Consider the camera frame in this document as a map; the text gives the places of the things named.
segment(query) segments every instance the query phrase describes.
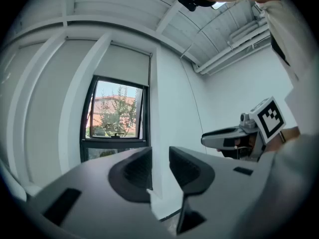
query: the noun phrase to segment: ceiling light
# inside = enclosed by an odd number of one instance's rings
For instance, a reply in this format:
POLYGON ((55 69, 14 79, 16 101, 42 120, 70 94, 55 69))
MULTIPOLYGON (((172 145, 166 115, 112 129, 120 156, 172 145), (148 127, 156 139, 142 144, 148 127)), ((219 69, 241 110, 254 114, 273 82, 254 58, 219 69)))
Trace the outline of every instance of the ceiling light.
POLYGON ((212 7, 213 9, 217 10, 224 4, 226 4, 226 2, 216 2, 212 7))

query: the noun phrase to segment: black window frame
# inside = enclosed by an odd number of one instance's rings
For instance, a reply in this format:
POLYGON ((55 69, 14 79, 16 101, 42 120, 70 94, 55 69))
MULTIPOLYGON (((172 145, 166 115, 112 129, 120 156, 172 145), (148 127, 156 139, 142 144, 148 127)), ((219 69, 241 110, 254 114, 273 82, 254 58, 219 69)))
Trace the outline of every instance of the black window frame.
POLYGON ((89 90, 87 92, 85 103, 82 112, 81 118, 81 129, 80 129, 80 157, 81 162, 89 160, 88 157, 88 148, 94 149, 129 149, 129 148, 140 148, 140 147, 149 147, 150 146, 150 88, 147 86, 142 86, 139 84, 102 77, 102 76, 93 76, 89 90), (99 81, 105 81, 110 83, 116 83, 120 85, 126 85, 134 88, 139 88, 143 90, 142 93, 142 112, 140 113, 140 122, 142 121, 143 127, 143 137, 140 139, 140 128, 139 125, 139 134, 137 137, 130 138, 101 138, 101 137, 92 137, 92 127, 90 123, 90 136, 91 138, 86 138, 86 125, 88 122, 88 112, 91 104, 91 114, 89 118, 93 119, 94 112, 94 99, 96 94, 96 89, 99 81))

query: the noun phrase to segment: window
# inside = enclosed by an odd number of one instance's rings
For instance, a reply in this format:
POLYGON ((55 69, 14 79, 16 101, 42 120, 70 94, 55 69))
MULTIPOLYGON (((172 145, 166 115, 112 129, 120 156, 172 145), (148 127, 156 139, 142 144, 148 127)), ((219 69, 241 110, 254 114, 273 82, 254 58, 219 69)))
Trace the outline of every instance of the window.
POLYGON ((149 88, 94 76, 84 105, 81 161, 149 146, 149 88))

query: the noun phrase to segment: black headset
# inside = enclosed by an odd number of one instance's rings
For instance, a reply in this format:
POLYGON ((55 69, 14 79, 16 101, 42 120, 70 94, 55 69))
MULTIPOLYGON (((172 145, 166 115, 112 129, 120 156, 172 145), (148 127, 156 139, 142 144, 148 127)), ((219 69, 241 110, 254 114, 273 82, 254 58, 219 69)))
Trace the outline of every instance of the black headset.
POLYGON ((197 6, 211 7, 216 3, 216 2, 211 2, 207 0, 178 0, 178 1, 190 11, 195 11, 197 6))

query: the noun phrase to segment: roller blind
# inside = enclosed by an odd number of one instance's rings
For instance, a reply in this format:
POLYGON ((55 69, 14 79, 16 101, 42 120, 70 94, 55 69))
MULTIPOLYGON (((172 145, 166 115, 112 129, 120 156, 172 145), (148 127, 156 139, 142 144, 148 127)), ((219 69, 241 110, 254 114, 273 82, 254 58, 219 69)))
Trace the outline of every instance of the roller blind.
POLYGON ((149 61, 145 54, 110 45, 94 74, 148 86, 149 61))

